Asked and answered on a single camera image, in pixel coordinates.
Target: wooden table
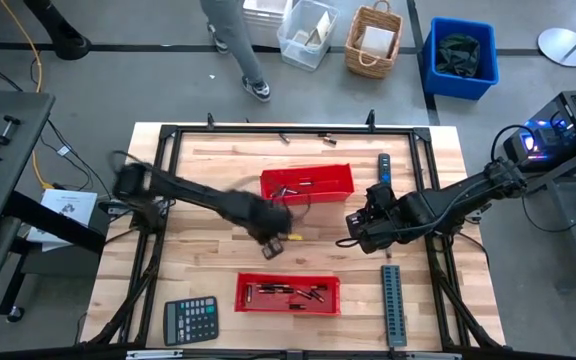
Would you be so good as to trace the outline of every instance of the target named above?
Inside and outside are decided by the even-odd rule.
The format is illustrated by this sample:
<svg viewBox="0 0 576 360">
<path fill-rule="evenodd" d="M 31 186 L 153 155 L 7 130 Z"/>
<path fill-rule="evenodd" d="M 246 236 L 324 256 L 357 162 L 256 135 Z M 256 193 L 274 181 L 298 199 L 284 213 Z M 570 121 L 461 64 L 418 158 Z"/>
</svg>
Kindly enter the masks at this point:
<svg viewBox="0 0 576 360">
<path fill-rule="evenodd" d="M 161 124 L 137 123 L 129 153 L 154 160 Z M 457 130 L 430 127 L 441 186 L 466 177 Z M 345 203 L 313 204 L 296 233 L 304 241 L 285 243 L 285 252 L 272 261 L 242 228 L 212 211 L 177 203 L 168 220 L 167 236 L 148 336 L 149 347 L 163 347 L 164 303 L 214 295 L 219 304 L 219 338 L 188 348 L 305 350 L 387 350 L 380 266 L 401 267 L 408 346 L 402 350 L 439 350 L 439 332 L 423 241 L 393 245 L 392 259 L 383 251 L 364 254 L 359 247 L 338 248 L 347 237 L 344 216 L 362 207 L 365 189 L 376 182 L 377 154 L 391 155 L 393 190 L 397 196 L 414 191 L 408 139 L 405 136 L 339 135 L 336 147 L 312 135 L 290 135 L 290 145 L 274 134 L 185 134 L 177 175 L 218 189 L 252 179 L 243 187 L 259 192 L 256 177 L 264 169 L 350 163 L 355 193 Z M 425 184 L 430 182 L 426 174 Z M 130 219 L 113 223 L 108 236 L 126 229 Z M 481 241 L 476 226 L 463 232 Z M 137 234 L 127 235 L 104 249 L 82 332 L 96 335 L 126 296 Z M 464 302 L 493 339 L 504 343 L 490 274 L 484 254 L 456 236 L 453 246 Z M 320 317 L 234 312 L 238 272 L 328 274 L 341 280 L 341 316 Z M 138 328 L 138 303 L 131 334 Z M 457 339 L 452 306 L 447 306 L 451 334 Z"/>
</svg>

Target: red tray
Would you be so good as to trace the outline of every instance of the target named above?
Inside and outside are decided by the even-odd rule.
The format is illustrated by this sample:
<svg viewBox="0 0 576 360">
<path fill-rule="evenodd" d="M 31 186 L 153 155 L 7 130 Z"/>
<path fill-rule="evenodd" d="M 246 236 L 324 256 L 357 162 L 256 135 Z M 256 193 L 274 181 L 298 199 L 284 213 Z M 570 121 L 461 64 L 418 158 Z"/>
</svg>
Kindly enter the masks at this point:
<svg viewBox="0 0 576 360">
<path fill-rule="evenodd" d="M 294 294 L 260 294 L 257 284 L 285 284 L 294 289 L 310 292 L 311 286 L 325 285 L 326 290 L 317 290 L 324 298 L 319 302 Z M 247 302 L 247 287 L 252 286 L 251 301 Z M 257 273 L 239 273 L 237 276 L 237 292 L 235 298 L 235 311 L 248 312 L 281 312 L 291 314 L 309 315 L 340 315 L 341 299 L 339 296 L 339 278 L 336 276 L 287 276 Z M 289 304 L 303 304 L 305 310 L 289 309 Z"/>
<path fill-rule="evenodd" d="M 260 181 L 264 199 L 282 201 L 286 205 L 345 201 L 355 192 L 350 164 L 264 170 Z M 312 185 L 300 185 L 308 182 Z M 278 194 L 283 187 L 300 194 L 280 197 Z"/>
</svg>

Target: blue plastic box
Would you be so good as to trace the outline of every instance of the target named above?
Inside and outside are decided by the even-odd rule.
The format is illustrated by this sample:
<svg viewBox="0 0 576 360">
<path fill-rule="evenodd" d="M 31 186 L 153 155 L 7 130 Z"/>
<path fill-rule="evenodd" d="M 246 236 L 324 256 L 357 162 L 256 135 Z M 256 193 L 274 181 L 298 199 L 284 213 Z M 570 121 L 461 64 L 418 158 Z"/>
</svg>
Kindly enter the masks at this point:
<svg viewBox="0 0 576 360">
<path fill-rule="evenodd" d="M 465 34 L 479 41 L 479 69 L 472 78 L 442 74 L 435 70 L 439 42 L 451 34 Z M 436 17 L 424 44 L 423 84 L 428 94 L 479 100 L 488 88 L 499 82 L 495 29 L 486 23 Z"/>
</svg>

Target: green cloth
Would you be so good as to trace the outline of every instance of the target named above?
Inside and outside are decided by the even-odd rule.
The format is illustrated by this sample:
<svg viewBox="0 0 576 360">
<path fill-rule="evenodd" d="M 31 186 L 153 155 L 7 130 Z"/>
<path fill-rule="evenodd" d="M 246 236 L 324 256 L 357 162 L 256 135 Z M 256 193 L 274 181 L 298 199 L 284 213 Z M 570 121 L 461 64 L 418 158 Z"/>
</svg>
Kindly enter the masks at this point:
<svg viewBox="0 0 576 360">
<path fill-rule="evenodd" d="M 479 68 L 479 41 L 464 34 L 451 34 L 439 42 L 437 72 L 474 77 Z"/>
</svg>

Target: shoe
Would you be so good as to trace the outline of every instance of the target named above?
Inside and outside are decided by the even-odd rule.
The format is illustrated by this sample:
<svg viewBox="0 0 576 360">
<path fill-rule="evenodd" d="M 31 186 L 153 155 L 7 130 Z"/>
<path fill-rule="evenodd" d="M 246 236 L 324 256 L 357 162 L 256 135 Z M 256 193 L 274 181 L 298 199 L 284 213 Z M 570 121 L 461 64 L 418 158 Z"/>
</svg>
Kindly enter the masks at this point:
<svg viewBox="0 0 576 360">
<path fill-rule="evenodd" d="M 251 93 L 252 96 L 256 97 L 257 100 L 261 102 L 267 102 L 270 100 L 270 86 L 268 86 L 265 81 L 253 85 L 245 76 L 243 76 L 241 82 L 244 85 L 244 89 Z"/>
<path fill-rule="evenodd" d="M 230 50 L 228 50 L 228 45 L 226 45 L 225 42 L 217 38 L 217 30 L 215 29 L 215 27 L 211 24 L 208 24 L 207 26 L 208 26 L 208 33 L 210 34 L 212 41 L 215 43 L 217 52 L 224 55 L 229 54 Z"/>
</svg>

